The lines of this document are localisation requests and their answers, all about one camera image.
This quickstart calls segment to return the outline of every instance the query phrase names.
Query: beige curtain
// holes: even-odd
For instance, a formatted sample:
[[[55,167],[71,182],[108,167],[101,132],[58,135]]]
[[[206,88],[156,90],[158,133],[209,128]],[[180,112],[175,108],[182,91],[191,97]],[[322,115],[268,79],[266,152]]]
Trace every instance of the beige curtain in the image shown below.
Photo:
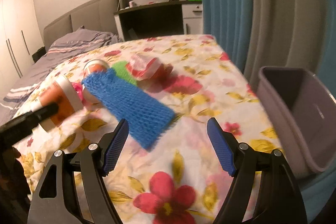
[[[253,89],[262,66],[318,68],[326,0],[253,0],[250,46],[244,76]]]

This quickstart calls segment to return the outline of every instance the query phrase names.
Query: desk drawer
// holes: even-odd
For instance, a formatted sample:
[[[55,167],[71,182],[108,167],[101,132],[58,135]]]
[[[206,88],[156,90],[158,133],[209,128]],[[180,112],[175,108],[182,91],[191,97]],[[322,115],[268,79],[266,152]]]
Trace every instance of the desk drawer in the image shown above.
[[[182,5],[183,18],[197,18],[203,17],[202,4],[183,4]]]

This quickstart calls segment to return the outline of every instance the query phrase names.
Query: silver screw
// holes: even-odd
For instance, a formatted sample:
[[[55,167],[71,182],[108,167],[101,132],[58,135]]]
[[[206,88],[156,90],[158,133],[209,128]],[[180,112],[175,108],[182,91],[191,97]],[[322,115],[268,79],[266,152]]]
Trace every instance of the silver screw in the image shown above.
[[[57,150],[57,151],[54,152],[55,157],[59,157],[61,155],[62,155],[62,150]]]
[[[96,143],[92,143],[92,144],[89,145],[90,150],[96,150],[97,147],[98,147],[98,144],[96,144]]]
[[[240,143],[239,148],[242,149],[242,150],[247,150],[249,148],[249,146],[246,143]]]
[[[274,150],[274,155],[277,156],[277,157],[280,157],[282,155],[281,151],[280,150]]]

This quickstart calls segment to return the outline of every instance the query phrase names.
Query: floral bedsheet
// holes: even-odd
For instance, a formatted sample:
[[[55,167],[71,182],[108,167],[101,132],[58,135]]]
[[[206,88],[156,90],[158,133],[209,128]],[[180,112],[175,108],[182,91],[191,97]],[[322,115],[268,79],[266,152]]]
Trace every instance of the floral bedsheet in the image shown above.
[[[172,108],[178,120],[150,151],[128,137],[115,170],[104,179],[110,198],[124,223],[212,223],[232,178],[221,169],[207,137],[207,120],[215,117],[225,131],[255,150],[281,148],[258,98],[212,36],[156,37],[78,55],[58,65],[16,115],[29,111],[30,103],[58,74],[81,81],[89,60],[102,59],[112,65],[137,52],[173,65],[177,76],[164,84],[139,82],[138,86]],[[31,191],[55,150],[81,151],[113,131],[117,123],[104,108],[84,108],[49,133],[36,128],[16,145]],[[90,220],[80,173],[75,174],[75,181],[83,216]],[[244,219],[252,216],[259,183],[260,174],[256,174]]]

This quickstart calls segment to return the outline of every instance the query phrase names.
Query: cabinet handle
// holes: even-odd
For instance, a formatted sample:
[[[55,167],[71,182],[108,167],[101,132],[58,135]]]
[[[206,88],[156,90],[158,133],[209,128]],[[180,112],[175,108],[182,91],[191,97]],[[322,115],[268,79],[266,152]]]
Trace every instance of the cabinet handle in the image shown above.
[[[13,54],[13,52],[12,52],[12,47],[11,47],[11,43],[9,42],[9,39],[8,39],[8,41],[6,40],[6,44],[7,44],[7,48],[8,48],[8,51],[9,51],[9,55],[10,55],[10,57],[11,57],[11,59],[12,59],[13,64],[14,64],[15,70],[16,70],[18,76],[21,78],[21,77],[22,77],[22,76],[20,75],[21,71],[20,71],[20,68],[18,67],[18,65],[17,65],[17,63],[16,63],[16,59],[15,59],[14,54]]]
[[[26,40],[25,40],[25,36],[23,35],[23,30],[21,30],[21,34],[22,34],[22,37],[23,37],[23,41],[24,41],[24,43],[25,43],[25,45],[26,45],[27,52],[28,52],[28,54],[30,55],[30,53],[29,53],[29,49],[28,49],[28,46],[27,46],[27,43],[26,43]]]

